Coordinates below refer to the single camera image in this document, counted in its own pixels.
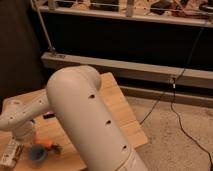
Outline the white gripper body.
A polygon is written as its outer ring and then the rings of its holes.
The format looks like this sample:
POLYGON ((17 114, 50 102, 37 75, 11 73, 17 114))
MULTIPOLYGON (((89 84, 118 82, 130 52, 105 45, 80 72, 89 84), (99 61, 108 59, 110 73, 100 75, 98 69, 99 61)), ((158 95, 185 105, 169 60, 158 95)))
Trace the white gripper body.
POLYGON ((32 121, 27 121, 12 131, 13 137, 20 142, 32 142, 35 138, 35 127, 32 121))

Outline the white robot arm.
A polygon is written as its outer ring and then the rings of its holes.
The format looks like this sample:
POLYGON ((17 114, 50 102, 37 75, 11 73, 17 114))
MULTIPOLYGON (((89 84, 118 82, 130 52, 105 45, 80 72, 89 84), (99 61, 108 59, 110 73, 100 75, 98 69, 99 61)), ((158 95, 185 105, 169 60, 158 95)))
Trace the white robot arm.
POLYGON ((99 95, 101 76, 91 66, 56 71, 41 95, 0 114, 0 130, 18 131, 50 110, 89 171, 148 171, 99 95))

